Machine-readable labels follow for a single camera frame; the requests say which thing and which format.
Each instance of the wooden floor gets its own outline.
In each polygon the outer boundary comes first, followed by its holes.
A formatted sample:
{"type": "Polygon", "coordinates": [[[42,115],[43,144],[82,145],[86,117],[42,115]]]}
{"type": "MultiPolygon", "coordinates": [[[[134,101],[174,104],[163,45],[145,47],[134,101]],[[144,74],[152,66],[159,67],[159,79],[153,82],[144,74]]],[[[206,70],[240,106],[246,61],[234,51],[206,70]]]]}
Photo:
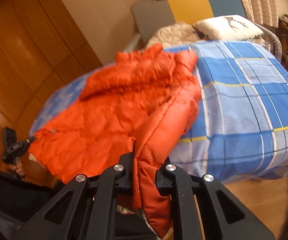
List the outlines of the wooden floor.
{"type": "Polygon", "coordinates": [[[276,239],[282,239],[288,231],[288,176],[225,186],[274,233],[276,239]]]}
{"type": "MultiPolygon", "coordinates": [[[[0,0],[0,171],[2,128],[28,136],[48,97],[102,65],[61,0],[0,0]]],[[[48,185],[52,176],[22,158],[26,181],[48,185]]]]}

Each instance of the metal screw head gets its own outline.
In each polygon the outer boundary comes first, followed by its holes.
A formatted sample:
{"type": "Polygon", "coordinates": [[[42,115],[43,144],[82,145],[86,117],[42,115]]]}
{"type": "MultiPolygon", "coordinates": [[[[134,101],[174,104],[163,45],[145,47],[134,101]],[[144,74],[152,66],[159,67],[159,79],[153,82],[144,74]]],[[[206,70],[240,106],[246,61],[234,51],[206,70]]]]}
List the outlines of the metal screw head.
{"type": "Polygon", "coordinates": [[[208,182],[211,182],[214,180],[214,177],[213,177],[213,175],[206,174],[206,175],[204,175],[204,179],[208,182]]]}
{"type": "Polygon", "coordinates": [[[122,171],[123,169],[124,169],[124,166],[121,164],[116,164],[114,166],[114,170],[116,170],[116,171],[122,171]]]}
{"type": "Polygon", "coordinates": [[[83,174],[80,174],[80,175],[78,175],[78,176],[75,177],[75,180],[76,180],[77,182],[82,182],[82,181],[84,181],[85,179],[86,179],[86,177],[85,177],[83,174]]]}
{"type": "Polygon", "coordinates": [[[173,165],[173,164],[168,164],[168,165],[166,166],[166,169],[167,169],[168,171],[174,171],[174,170],[176,170],[176,166],[173,165]]]}

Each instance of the human hand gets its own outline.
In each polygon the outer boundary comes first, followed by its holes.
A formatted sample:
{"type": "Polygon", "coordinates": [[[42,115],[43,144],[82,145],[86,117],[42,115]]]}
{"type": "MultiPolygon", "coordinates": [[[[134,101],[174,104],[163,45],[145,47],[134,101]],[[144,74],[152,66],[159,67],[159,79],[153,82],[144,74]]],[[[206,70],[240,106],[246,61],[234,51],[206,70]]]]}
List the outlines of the human hand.
{"type": "Polygon", "coordinates": [[[12,164],[8,164],[8,169],[12,170],[12,171],[15,171],[20,176],[24,176],[25,175],[24,168],[23,168],[23,165],[22,165],[21,161],[19,161],[16,166],[12,165],[12,164]]]}

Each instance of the white fabric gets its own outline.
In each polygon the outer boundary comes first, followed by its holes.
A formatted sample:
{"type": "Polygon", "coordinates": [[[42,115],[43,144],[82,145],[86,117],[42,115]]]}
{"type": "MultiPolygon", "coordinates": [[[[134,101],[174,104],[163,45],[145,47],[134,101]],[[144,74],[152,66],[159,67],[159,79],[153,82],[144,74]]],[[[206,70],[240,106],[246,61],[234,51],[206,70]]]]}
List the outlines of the white fabric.
{"type": "Polygon", "coordinates": [[[199,40],[199,36],[191,25],[184,22],[178,22],[173,25],[160,28],[148,41],[146,47],[153,46],[156,43],[161,43],[163,48],[169,48],[199,40]]]}
{"type": "Polygon", "coordinates": [[[251,43],[256,43],[256,44],[259,44],[259,45],[263,46],[265,40],[262,37],[258,36],[258,37],[249,39],[248,41],[251,42],[251,43]]]}
{"type": "Polygon", "coordinates": [[[214,41],[244,41],[263,35],[260,28],[239,15],[200,20],[194,28],[214,41]]]}

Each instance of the beige quilted blanket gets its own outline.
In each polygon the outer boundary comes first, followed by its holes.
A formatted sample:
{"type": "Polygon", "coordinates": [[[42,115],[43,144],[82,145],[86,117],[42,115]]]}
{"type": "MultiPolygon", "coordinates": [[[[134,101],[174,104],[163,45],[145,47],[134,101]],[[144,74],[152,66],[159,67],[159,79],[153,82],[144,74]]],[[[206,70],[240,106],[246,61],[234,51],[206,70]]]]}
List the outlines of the beige quilted blanket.
{"type": "Polygon", "coordinates": [[[276,0],[242,0],[242,3],[248,20],[278,28],[276,0]]]}
{"type": "Polygon", "coordinates": [[[184,22],[178,22],[173,25],[160,28],[148,41],[146,47],[153,46],[155,43],[161,43],[163,48],[168,48],[199,40],[199,36],[191,25],[184,22]]]}

